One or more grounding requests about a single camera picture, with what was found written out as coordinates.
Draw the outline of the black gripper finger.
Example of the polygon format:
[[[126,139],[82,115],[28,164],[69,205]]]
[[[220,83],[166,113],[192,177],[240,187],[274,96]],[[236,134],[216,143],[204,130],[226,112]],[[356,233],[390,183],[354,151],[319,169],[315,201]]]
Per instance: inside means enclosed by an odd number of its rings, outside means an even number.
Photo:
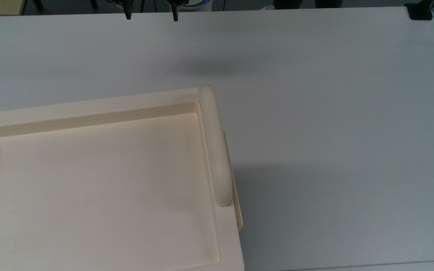
[[[173,20],[178,21],[179,20],[179,7],[183,5],[182,0],[167,0],[167,3],[170,5],[171,12],[173,15]]]
[[[125,17],[126,17],[127,20],[131,19],[132,5],[133,5],[133,1],[132,0],[121,0],[121,7],[124,10]]]

